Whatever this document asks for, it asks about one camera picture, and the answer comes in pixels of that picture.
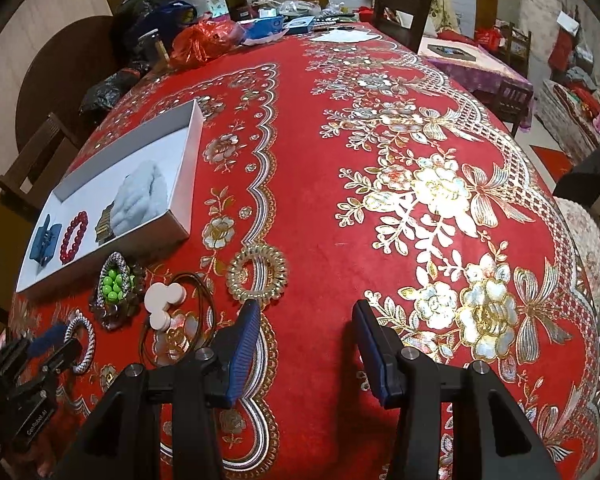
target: white box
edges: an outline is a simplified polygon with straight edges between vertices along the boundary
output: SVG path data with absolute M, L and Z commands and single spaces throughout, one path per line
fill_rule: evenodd
M 46 200 L 25 253 L 16 292 L 38 298 L 87 273 L 97 274 L 114 251 L 139 256 L 189 237 L 196 161 L 203 117 L 195 101 L 158 115 L 112 142 L 64 177 Z M 95 227 L 102 211 L 113 202 L 125 177 L 144 160 L 153 160 L 167 183 L 168 208 L 162 215 L 98 245 Z M 87 231 L 75 258 L 63 265 L 59 258 L 64 232 L 74 217 L 86 211 Z M 45 267 L 29 259 L 31 245 L 46 218 L 62 224 L 53 258 Z

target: red plastic bag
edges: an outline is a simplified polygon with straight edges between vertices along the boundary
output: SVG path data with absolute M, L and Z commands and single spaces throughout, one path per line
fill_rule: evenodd
M 475 31 L 474 40 L 487 50 L 495 52 L 500 46 L 502 34 L 497 28 L 479 28 Z
M 239 44 L 244 29 L 231 20 L 203 20 L 185 28 L 173 40 L 171 65 L 174 68 L 197 68 L 229 52 Z

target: blue hair claw clip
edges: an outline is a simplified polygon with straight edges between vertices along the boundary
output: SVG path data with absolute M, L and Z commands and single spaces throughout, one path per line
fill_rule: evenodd
M 33 245 L 29 253 L 29 259 L 37 261 L 42 267 L 54 256 L 60 236 L 60 229 L 62 228 L 60 224 L 53 224 L 48 228 L 50 222 L 51 217 L 47 215 L 45 223 L 36 232 L 36 237 L 33 239 Z

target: gold coil hair tie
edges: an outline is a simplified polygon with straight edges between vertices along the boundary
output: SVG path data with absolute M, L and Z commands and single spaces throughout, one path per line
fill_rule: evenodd
M 246 290 L 240 283 L 240 274 L 248 260 L 261 258 L 269 266 L 269 279 L 262 290 Z M 260 308 L 266 307 L 272 300 L 277 300 L 285 289 L 287 282 L 286 261 L 282 253 L 275 247 L 256 243 L 244 247 L 234 256 L 226 270 L 226 286 L 234 300 L 244 303 L 256 300 Z

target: screw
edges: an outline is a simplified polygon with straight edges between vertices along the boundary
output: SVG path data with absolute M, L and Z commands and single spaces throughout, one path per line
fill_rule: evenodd
M 484 361 L 474 361 L 473 363 L 471 363 L 471 366 L 480 375 L 488 374 L 490 370 L 489 365 Z
M 208 346 L 203 346 L 196 350 L 196 359 L 198 361 L 209 361 L 214 356 L 214 351 Z
M 413 361 L 414 359 L 418 358 L 420 352 L 413 346 L 405 346 L 402 350 L 400 350 L 400 355 L 409 361 Z
M 125 375 L 128 377 L 138 377 L 144 371 L 144 367 L 141 364 L 133 363 L 125 368 Z

